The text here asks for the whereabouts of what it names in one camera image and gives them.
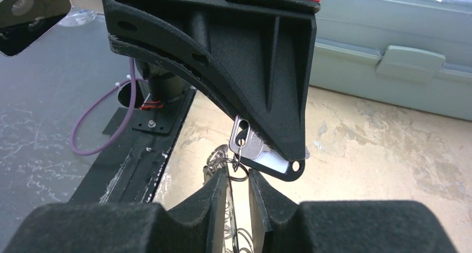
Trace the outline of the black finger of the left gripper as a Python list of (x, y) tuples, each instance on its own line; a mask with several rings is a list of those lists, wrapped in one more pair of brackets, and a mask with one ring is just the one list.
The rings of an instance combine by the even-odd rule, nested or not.
[(252, 107), (256, 99), (243, 97), (241, 88), (225, 73), (200, 72), (174, 56), (141, 47), (131, 39), (109, 36), (109, 41), (113, 52), (157, 65), (190, 83), (235, 121), (234, 128), (240, 121), (247, 121), (245, 145), (235, 144), (235, 134), (230, 138), (230, 147), (240, 155), (242, 164), (286, 182), (301, 176), (306, 157), (305, 130), (290, 131), (293, 121), (275, 123), (282, 116), (262, 116), (262, 109)]
[(111, 49), (181, 77), (287, 161), (306, 156), (319, 0), (102, 0)]

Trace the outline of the large keyring with keys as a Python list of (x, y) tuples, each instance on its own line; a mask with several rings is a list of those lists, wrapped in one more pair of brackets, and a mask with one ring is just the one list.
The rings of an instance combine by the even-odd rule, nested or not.
[(250, 232), (237, 226), (233, 182), (244, 182), (248, 179), (248, 169), (237, 162), (237, 157), (228, 157), (229, 146), (218, 146), (207, 158), (203, 167), (204, 182), (207, 182), (218, 170), (225, 167), (235, 167), (245, 172), (244, 177), (228, 175), (227, 196), (225, 201), (223, 252), (254, 252), (253, 238)]

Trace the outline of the translucent green plastic storage box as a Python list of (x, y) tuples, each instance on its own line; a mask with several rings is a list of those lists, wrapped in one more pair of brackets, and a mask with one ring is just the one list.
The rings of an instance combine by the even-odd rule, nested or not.
[(471, 119), (471, 0), (321, 0), (310, 84)]

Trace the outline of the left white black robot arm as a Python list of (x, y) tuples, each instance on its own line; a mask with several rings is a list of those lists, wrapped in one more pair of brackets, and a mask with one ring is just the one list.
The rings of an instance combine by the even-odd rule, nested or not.
[(295, 181), (321, 0), (102, 0), (111, 49), (163, 101), (194, 86), (234, 120), (237, 163)]

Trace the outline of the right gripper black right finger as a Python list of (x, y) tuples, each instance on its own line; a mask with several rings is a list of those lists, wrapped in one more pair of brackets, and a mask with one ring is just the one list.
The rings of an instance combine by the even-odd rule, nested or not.
[(255, 252), (455, 252), (445, 229), (411, 200), (295, 203), (249, 172)]

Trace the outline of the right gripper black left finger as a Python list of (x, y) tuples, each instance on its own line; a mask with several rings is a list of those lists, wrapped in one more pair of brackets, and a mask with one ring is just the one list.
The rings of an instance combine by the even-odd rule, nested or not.
[(159, 203), (49, 204), (6, 252), (222, 252), (228, 170), (170, 210)]

